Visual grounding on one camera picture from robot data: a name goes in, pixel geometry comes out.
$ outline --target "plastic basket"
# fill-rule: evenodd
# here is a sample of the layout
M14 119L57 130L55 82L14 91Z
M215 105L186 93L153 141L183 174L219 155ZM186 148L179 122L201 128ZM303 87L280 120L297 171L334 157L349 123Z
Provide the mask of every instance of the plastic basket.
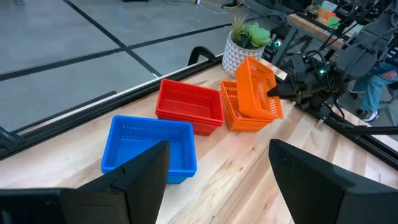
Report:
M239 111L252 118L283 119L278 96L267 92L276 86L274 72L248 56L236 70Z
M171 115L163 115L163 114L156 114L159 119L167 119L167 120L172 120L172 121L185 121L189 122L193 126L193 133L202 135L202 136L209 136L211 135L220 125L214 125L214 124L206 124L203 122L198 122L198 121L190 121L188 119L184 118L178 118L174 117Z
M220 91L168 79L160 84L156 114L211 126L224 121Z
M101 163L105 174L161 140L170 144L168 184L180 184L197 171L190 123L132 116L114 116Z
M228 130L239 132L256 132L273 119L251 118L239 113L236 82L221 81L221 96L225 114L225 123Z

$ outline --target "white planter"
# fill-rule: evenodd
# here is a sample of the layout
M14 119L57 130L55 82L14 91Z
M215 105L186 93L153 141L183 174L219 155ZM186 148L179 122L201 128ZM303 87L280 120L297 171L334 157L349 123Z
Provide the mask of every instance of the white planter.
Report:
M261 47L256 50L248 50L241 48L232 41L231 34L232 31L229 32L228 38L226 40L226 45L223 55L223 69L228 75L235 77L235 70L240 66L243 60L248 55L250 55L256 60L259 60L261 58L261 55L265 47Z

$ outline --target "blue basket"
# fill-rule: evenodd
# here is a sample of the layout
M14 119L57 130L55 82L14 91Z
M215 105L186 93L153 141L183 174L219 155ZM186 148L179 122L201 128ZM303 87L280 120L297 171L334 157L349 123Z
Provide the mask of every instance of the blue basket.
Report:
M109 131L102 173L136 157L161 140L170 144L168 184L180 184L197 171L193 128L190 123L132 116L114 116Z

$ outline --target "sneaker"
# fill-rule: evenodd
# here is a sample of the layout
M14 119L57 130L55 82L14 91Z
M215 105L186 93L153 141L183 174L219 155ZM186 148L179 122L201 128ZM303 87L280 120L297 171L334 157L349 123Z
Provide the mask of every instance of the sneaker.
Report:
M372 122L375 119L379 117L379 112L378 111L367 111L365 114L365 117L363 118L363 121L365 122Z
M351 94L364 94L365 91L348 90L348 93L351 93Z

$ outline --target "wooden table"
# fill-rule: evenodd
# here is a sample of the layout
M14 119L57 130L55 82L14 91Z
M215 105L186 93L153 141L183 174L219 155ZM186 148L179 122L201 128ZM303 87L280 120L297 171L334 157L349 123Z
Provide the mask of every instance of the wooden table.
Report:
M291 26L291 28L290 28L289 33L287 34L285 40L283 41L282 47L278 50L275 57L272 59L273 65L278 65L279 62L283 59L286 51L288 49L290 49L289 47L292 44L292 42L295 40L295 37L298 32L309 37L309 39L308 39L309 41L311 41L312 39L317 39L321 42L324 42L327 40L327 38L330 35L325 29L318 27L317 25L301 18L300 16L298 16L296 14L289 14L287 16L287 23L288 23L288 25ZM306 47L302 47L302 50L301 50L302 52L307 48L307 46L309 44L308 40L306 40L306 42L305 42ZM341 50L342 46L344 46L344 44L345 43L343 42L343 40L338 39L330 47L333 48L334 50L336 50L337 52L339 52Z
M231 77L216 66L185 82L218 89L220 80ZM156 99L154 93L1 161L0 187L75 188L101 176L112 117L155 118ZM275 120L258 133L232 133L223 125L211 136L195 136L197 173L180 185L167 186L158 223L293 223L268 159L272 138L398 188L396 170L291 102L282 101L282 107L285 119ZM348 120L359 123L357 117L345 113Z

